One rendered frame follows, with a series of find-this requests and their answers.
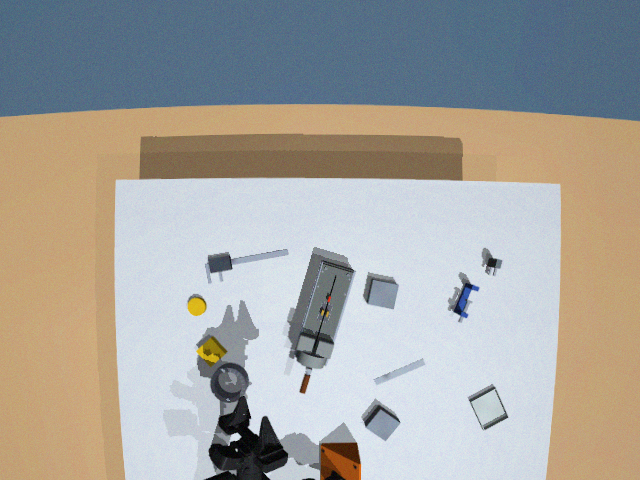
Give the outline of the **blue c-clamp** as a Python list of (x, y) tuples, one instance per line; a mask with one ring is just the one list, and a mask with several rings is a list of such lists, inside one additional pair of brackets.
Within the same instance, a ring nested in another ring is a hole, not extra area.
[(454, 313), (460, 315), (458, 322), (462, 323), (463, 318), (464, 317), (465, 318), (468, 317), (469, 314), (466, 313), (466, 312), (468, 310), (468, 307), (469, 307), (470, 303), (471, 304), (473, 303), (473, 301), (468, 300), (469, 294), (470, 294), (471, 290), (478, 291), (478, 289), (479, 289), (479, 286), (476, 286), (476, 285), (474, 286), (474, 285), (471, 285), (471, 284), (468, 284), (468, 283), (465, 284), (465, 287), (464, 287), (464, 289), (463, 289), (463, 291), (462, 291), (462, 293), (461, 293), (461, 295), (459, 297), (459, 300), (457, 302), (457, 305), (456, 305), (456, 307), (454, 309)]

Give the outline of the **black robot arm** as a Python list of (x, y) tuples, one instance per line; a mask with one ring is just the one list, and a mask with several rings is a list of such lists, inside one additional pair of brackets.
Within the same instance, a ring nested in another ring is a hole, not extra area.
[[(209, 448), (209, 457), (213, 464), (222, 472), (213, 477), (209, 477), (205, 480), (270, 480), (268, 476), (266, 476), (262, 471), (258, 474), (247, 475), (243, 474), (245, 467), (249, 463), (250, 455), (242, 457), (235, 450), (236, 448), (233, 446), (235, 441), (230, 442), (230, 446), (222, 446), (221, 444), (213, 443), (211, 448)], [(236, 470), (237, 476), (235, 474), (231, 474), (228, 470)], [(331, 471), (331, 475), (328, 476), (325, 480), (345, 480), (336, 473), (334, 470)]]

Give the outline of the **grey hollow cylinder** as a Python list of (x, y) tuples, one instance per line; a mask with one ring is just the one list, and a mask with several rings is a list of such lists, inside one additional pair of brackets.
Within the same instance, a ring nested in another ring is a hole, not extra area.
[[(241, 379), (242, 389), (234, 393), (225, 391), (219, 384), (219, 375), (222, 372), (229, 372), (237, 375)], [(217, 399), (224, 403), (233, 403), (239, 400), (239, 398), (242, 397), (247, 391), (249, 378), (246, 370), (242, 366), (230, 362), (221, 365), (218, 370), (216, 370), (216, 372), (210, 379), (210, 383), (211, 390)]]

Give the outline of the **yellow short cylinder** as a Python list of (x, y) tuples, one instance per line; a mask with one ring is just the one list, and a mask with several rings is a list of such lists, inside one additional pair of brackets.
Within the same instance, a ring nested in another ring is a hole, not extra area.
[(188, 310), (193, 316), (199, 316), (206, 311), (206, 303), (202, 298), (190, 299), (188, 303)]

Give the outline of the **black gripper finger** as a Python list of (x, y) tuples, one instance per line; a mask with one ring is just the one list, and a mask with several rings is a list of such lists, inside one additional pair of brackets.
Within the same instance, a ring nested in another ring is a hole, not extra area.
[(251, 415), (249, 412), (249, 408), (248, 408), (248, 404), (245, 396), (240, 397), (237, 403), (238, 404), (234, 409), (233, 413), (229, 416), (224, 417), (224, 419), (222, 419), (222, 421), (228, 427), (231, 425), (234, 425), (235, 423), (238, 424), (243, 421), (246, 421), (247, 419), (249, 420), (251, 419)]
[(252, 452), (255, 453), (258, 458), (262, 459), (281, 450), (283, 450), (283, 446), (277, 438), (268, 417), (265, 415), (260, 425), (258, 443)]

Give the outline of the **yellow block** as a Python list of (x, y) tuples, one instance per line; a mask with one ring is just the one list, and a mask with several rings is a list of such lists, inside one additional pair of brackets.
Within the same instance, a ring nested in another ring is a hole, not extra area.
[(227, 353), (224, 346), (214, 336), (206, 341), (196, 352), (210, 367)]

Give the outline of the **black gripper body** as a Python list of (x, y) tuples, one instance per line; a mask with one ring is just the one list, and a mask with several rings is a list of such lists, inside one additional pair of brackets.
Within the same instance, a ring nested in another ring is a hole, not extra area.
[(240, 434), (241, 438), (238, 441), (235, 441), (233, 446), (237, 449), (237, 452), (241, 457), (242, 455), (250, 455), (249, 463), (245, 467), (243, 474), (253, 475), (258, 474), (260, 471), (268, 473), (277, 468), (283, 467), (287, 463), (288, 453), (284, 449), (270, 456), (266, 456), (265, 458), (258, 458), (256, 454), (252, 452), (253, 448), (255, 448), (258, 443), (258, 436), (256, 434), (254, 435), (253, 431), (249, 428), (249, 419), (228, 427), (222, 419), (231, 414), (232, 413), (220, 416), (218, 418), (219, 426), (227, 435), (233, 435), (235, 433)]

